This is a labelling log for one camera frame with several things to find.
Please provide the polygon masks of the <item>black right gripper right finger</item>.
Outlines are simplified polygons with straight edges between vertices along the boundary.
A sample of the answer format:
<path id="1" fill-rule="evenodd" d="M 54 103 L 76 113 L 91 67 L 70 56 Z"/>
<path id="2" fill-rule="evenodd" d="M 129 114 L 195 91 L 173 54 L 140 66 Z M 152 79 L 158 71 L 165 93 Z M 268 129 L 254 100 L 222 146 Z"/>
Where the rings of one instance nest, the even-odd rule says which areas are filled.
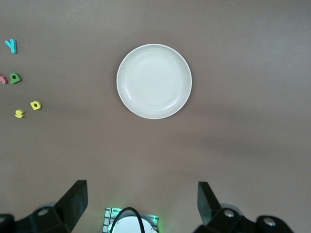
<path id="1" fill-rule="evenodd" d="M 222 207 L 207 182 L 198 183 L 197 207 L 202 220 L 196 233 L 292 233 L 282 219 L 259 216 L 256 221 L 229 207 Z"/>

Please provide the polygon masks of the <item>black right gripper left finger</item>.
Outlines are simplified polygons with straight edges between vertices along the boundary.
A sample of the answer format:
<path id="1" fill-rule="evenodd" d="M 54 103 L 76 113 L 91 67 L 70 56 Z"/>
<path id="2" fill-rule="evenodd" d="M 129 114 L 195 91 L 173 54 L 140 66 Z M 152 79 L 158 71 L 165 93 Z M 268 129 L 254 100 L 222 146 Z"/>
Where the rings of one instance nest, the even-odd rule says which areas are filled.
<path id="1" fill-rule="evenodd" d="M 2 233 L 70 233 L 87 208 L 87 181 L 78 180 L 54 206 L 38 208 L 27 217 L 15 220 L 12 214 L 0 215 Z"/>

